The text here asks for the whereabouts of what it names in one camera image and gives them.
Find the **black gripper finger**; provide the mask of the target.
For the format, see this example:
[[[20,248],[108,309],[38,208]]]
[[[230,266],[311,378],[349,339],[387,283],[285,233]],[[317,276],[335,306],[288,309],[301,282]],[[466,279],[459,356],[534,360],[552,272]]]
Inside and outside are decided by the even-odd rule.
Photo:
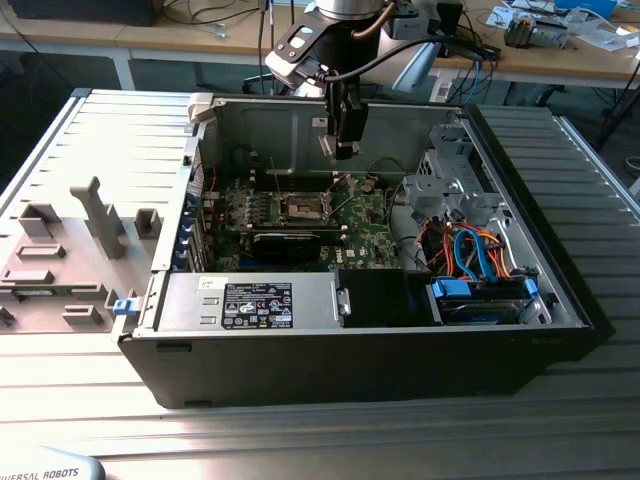
[[[325,139],[331,156],[348,160],[354,156],[354,144],[362,139],[368,117],[368,105],[358,97],[326,101],[328,122]]]

